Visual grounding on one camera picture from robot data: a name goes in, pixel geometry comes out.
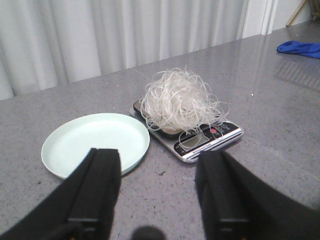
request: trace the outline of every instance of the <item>rice noodle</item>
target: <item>rice noodle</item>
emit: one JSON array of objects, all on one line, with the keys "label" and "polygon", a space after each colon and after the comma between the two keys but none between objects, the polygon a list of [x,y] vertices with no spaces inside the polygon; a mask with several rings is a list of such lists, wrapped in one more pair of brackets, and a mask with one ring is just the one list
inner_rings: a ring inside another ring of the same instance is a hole
[{"label": "rice noodle", "polygon": [[149,130],[201,133],[202,124],[218,126],[226,120],[229,105],[218,101],[210,86],[187,68],[160,71],[152,81],[145,87],[140,109]]}]

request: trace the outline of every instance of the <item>curtain fold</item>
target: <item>curtain fold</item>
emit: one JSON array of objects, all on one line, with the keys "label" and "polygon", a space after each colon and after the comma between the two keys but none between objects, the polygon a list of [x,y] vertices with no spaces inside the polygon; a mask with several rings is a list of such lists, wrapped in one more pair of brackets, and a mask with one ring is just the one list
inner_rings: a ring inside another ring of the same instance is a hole
[{"label": "curtain fold", "polygon": [[0,100],[234,41],[248,1],[1,0]]}]

